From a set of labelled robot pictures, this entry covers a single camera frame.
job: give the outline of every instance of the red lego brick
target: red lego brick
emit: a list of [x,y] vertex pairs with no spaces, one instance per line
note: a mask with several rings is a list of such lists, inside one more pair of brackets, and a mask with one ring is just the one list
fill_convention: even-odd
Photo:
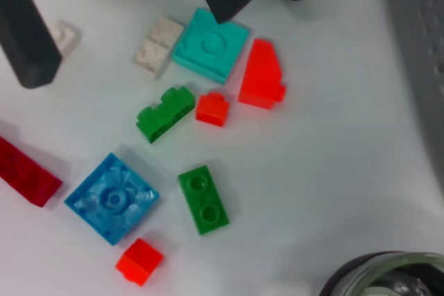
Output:
[[124,277],[143,286],[164,256],[143,239],[137,239],[123,254],[116,265]]
[[43,207],[62,182],[0,137],[0,177],[29,202]]
[[202,95],[197,104],[196,119],[217,126],[224,126],[228,118],[230,104],[222,94],[211,92]]
[[239,102],[271,109],[282,102],[286,87],[281,85],[282,70],[271,42],[256,39],[248,58]]

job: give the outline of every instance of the blue lego brick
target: blue lego brick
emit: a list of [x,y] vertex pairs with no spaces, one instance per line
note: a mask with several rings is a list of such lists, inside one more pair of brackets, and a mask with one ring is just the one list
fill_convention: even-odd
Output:
[[232,22],[218,24],[212,13],[198,8],[173,52],[173,61],[224,85],[248,34],[248,29]]
[[115,245],[158,199],[158,192],[111,153],[65,204]]

